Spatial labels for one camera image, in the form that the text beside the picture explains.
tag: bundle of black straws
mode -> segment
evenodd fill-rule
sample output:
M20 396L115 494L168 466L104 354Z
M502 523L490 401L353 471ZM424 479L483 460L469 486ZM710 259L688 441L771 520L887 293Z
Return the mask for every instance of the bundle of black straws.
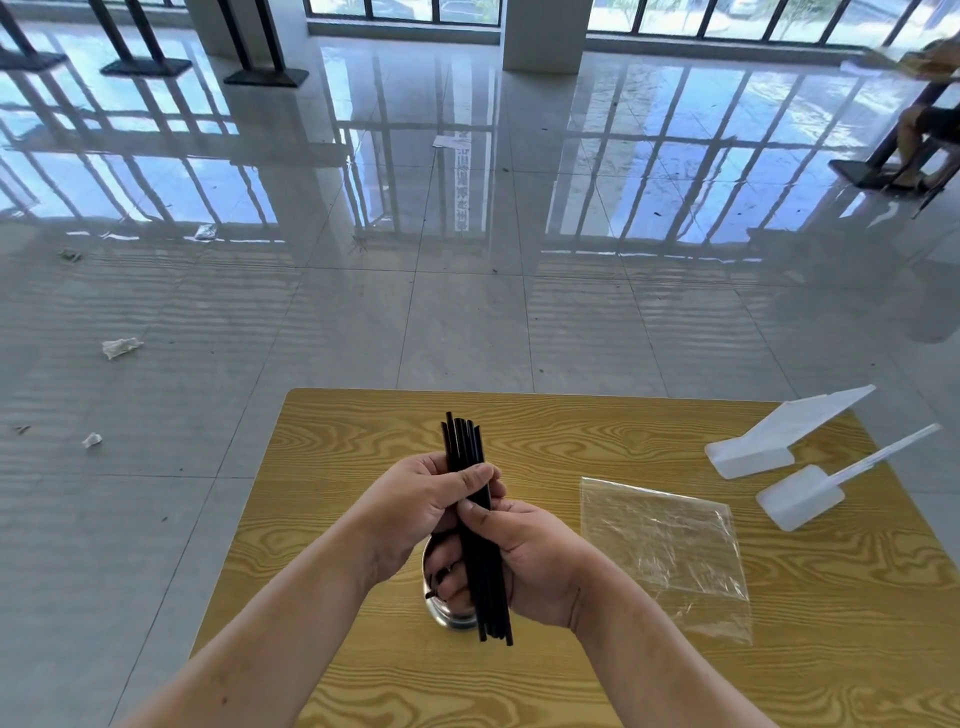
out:
M470 420L454 420L453 415L447 412L446 422L441 423L440 427L444 431L446 465L451 472L484 462L479 426L474 426ZM485 485L469 499L477 505L490 508L490 487ZM506 639L509 646L514 643L514 633L510 629L510 610L503 583L500 549L460 522L457 523L457 530L464 547L464 565L467 567L467 582L477 616L480 642L485 642L490 635L497 640Z

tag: person's right hand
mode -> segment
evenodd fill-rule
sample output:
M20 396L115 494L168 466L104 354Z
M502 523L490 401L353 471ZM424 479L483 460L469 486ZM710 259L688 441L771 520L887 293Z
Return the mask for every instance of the person's right hand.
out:
M606 556L553 514L520 500L500 500L488 511L469 500L457 515L471 531L500 547L507 600L519 615L562 627L576 626L578 606ZM458 537L442 542L425 564L428 574L450 569L438 595L453 611L470 604Z

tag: plastic bag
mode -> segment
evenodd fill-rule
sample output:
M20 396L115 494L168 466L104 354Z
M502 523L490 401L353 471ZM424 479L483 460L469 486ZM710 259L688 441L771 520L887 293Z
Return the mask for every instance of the plastic bag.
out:
M729 506L585 477L580 530L681 629L753 641Z

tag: window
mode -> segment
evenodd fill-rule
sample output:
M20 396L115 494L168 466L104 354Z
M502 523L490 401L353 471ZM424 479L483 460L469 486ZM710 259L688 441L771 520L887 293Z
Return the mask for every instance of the window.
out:
M960 0L593 0L589 28L910 49L960 31Z
M499 25L500 0L307 0L311 15L414 23Z
M593 0L589 29L629 33L634 28L640 0Z

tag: metal cup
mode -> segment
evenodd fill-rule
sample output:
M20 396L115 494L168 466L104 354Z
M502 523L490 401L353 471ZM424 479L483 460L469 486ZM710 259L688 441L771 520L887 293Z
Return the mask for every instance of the metal cup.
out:
M423 595L426 596L430 592L437 589L440 586L440 583L437 581L437 575L433 574L428 579L426 576L426 569L424 568L426 564L427 556L430 555L430 552L446 537L446 534L437 534L430 537L430 540L426 543L426 547L423 549L423 558L420 561L420 574L423 576ZM430 613L430 616L442 627L447 629L453 629L457 631L466 631L469 629L476 629L477 626L477 616L476 612L470 607L464 613L453 612L445 602L443 602L438 596L432 596L429 599L425 599L426 611Z

